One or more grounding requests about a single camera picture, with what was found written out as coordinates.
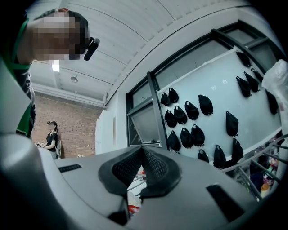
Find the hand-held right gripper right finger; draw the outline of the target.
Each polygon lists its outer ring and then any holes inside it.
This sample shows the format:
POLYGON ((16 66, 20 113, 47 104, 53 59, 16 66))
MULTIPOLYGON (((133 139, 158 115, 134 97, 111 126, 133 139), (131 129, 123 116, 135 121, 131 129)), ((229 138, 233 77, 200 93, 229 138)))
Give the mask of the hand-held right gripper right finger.
POLYGON ((257 201, 225 173, 208 163, 165 150, 158 151, 177 162, 182 171, 178 185, 166 196, 144 199, 130 220, 132 230, 240 230, 257 201), (235 203, 222 211, 209 193, 221 188, 235 203))

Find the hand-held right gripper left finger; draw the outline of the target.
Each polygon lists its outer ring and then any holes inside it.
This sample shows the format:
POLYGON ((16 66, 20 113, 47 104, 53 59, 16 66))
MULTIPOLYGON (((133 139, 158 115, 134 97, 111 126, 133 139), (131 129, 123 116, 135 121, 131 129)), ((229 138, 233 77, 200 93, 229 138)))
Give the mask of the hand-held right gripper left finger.
POLYGON ((63 159, 55 194, 70 225, 141 225, 129 214, 128 188, 142 164, 143 148, 128 147, 77 159, 63 159))

